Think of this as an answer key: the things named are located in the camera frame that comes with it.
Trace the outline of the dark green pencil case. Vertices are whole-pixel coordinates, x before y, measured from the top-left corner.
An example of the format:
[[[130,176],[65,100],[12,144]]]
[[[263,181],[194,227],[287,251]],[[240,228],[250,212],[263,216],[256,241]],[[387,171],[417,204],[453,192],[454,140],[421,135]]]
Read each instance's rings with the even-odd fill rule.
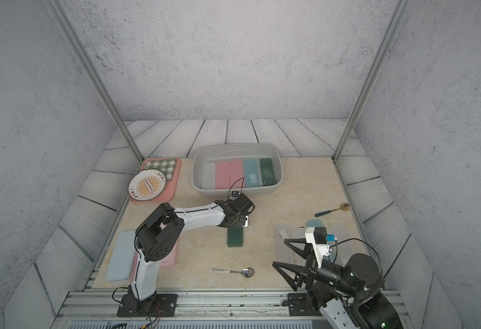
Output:
[[[271,158],[260,159],[261,179],[263,186],[273,186],[277,184],[276,172]]]
[[[244,244],[244,232],[242,227],[228,228],[227,246],[229,248],[241,248]]]

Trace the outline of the translucent pink pencil case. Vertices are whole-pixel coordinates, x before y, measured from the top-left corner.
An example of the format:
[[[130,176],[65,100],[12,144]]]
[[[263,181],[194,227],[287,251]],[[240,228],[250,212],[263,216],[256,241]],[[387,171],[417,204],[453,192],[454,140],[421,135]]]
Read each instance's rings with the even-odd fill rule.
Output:
[[[230,186],[233,189],[242,189],[244,187],[244,168],[241,159],[232,159],[228,162]]]

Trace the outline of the frosted white pencil case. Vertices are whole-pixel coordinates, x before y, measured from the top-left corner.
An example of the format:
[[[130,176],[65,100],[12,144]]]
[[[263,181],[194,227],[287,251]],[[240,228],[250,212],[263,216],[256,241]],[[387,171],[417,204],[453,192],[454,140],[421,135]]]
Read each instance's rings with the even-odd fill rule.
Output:
[[[202,171],[202,189],[214,190],[216,184],[216,163],[204,163]]]

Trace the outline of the teal pencil case with label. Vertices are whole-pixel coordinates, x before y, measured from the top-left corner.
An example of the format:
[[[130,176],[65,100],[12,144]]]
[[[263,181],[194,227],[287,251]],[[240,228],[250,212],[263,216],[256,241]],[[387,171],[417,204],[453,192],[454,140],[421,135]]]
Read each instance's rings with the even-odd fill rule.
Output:
[[[262,186],[261,170],[260,170],[258,159],[255,159],[255,158],[244,159],[243,172],[244,172],[246,188],[254,188],[254,187]]]

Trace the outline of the grey plastic storage box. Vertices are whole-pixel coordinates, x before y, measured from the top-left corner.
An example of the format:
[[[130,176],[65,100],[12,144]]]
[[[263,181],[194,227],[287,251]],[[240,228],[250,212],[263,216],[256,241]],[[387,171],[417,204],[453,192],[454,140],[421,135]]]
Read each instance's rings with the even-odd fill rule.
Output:
[[[254,188],[229,189],[224,190],[203,190],[202,189],[202,171],[204,163],[217,163],[219,161],[230,161],[232,159],[255,158],[260,161],[262,158],[271,158],[273,160],[277,184],[273,186],[260,186]],[[244,143],[244,144],[228,144],[228,145],[211,145],[199,149],[194,157],[192,169],[192,184],[200,193],[210,197],[224,197],[226,193],[233,191],[242,191],[243,193],[253,196],[268,194],[274,192],[283,181],[283,169],[280,155],[277,149],[267,143]]]

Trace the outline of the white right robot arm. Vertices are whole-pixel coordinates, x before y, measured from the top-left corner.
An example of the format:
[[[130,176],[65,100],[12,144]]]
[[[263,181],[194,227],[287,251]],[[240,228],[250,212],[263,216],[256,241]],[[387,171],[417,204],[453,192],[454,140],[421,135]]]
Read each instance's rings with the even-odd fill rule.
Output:
[[[402,328],[382,292],[385,280],[373,257],[356,253],[338,265],[340,242],[328,237],[285,239],[284,245],[306,261],[272,264],[293,290],[283,302],[289,315],[321,315],[331,328]]]

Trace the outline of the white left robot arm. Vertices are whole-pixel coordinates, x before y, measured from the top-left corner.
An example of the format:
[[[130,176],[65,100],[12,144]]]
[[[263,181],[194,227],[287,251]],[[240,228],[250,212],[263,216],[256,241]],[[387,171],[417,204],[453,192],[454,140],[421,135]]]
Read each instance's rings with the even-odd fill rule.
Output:
[[[216,200],[207,206],[159,205],[135,231],[138,263],[130,289],[136,300],[141,302],[156,294],[161,261],[171,253],[181,234],[210,226],[244,227],[254,209],[254,203],[243,193],[234,200]]]

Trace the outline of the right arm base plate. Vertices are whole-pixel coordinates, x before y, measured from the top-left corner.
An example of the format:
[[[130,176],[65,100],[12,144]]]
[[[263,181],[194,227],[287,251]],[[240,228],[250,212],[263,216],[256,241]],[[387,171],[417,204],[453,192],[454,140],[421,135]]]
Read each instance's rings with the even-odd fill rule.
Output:
[[[281,305],[288,308],[291,317],[318,316],[319,311],[314,309],[306,293],[289,293]]]

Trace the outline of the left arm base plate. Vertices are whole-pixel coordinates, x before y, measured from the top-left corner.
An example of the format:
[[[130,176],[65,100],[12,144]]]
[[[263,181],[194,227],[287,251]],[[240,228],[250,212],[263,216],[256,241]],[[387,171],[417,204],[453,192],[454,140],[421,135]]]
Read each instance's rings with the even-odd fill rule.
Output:
[[[117,317],[173,317],[176,311],[177,294],[153,294],[138,300],[133,293],[125,294],[120,301]]]

